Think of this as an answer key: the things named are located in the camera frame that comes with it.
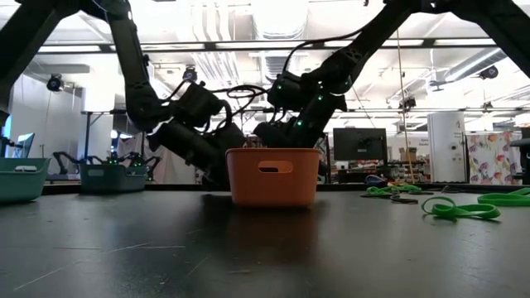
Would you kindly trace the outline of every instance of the colorful curtain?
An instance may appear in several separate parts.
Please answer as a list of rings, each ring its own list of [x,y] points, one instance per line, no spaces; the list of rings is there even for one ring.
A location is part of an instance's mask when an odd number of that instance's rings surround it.
[[[501,132],[468,135],[470,183],[476,185],[520,185],[512,176],[521,171],[519,149],[511,147],[520,134]]]

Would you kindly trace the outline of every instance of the computer screen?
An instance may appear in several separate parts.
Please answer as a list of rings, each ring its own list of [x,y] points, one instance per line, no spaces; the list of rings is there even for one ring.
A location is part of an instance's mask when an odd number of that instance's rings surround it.
[[[31,144],[35,138],[35,133],[28,133],[18,136],[17,143],[13,150],[13,158],[27,158],[30,155]]]
[[[386,161],[387,130],[384,128],[334,128],[333,152],[336,161]]]

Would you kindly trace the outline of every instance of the teal plastic bin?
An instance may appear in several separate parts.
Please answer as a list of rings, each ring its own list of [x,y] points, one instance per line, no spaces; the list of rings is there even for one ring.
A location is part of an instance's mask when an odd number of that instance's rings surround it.
[[[0,203],[37,199],[42,194],[48,158],[0,158]]]
[[[81,191],[84,193],[119,193],[140,191],[146,186],[147,167],[121,165],[80,165]]]

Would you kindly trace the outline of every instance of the orange plastic bin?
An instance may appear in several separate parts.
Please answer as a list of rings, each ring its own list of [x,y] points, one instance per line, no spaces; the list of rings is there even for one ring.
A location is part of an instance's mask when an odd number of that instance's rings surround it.
[[[248,207],[313,204],[317,149],[237,148],[226,151],[232,201]]]

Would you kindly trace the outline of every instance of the pillar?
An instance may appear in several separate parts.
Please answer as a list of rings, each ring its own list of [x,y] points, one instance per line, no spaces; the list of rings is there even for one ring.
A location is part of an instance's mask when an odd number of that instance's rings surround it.
[[[109,63],[101,69],[90,71],[90,79],[83,91],[83,112],[94,112],[90,116],[88,155],[104,159],[111,147],[110,133],[113,130],[113,115],[98,114],[114,108],[116,83],[118,79],[118,62]],[[84,144],[87,128],[87,115],[81,118],[79,131],[78,156],[84,156]]]
[[[463,112],[432,113],[427,118],[431,182],[465,182],[465,119]]]

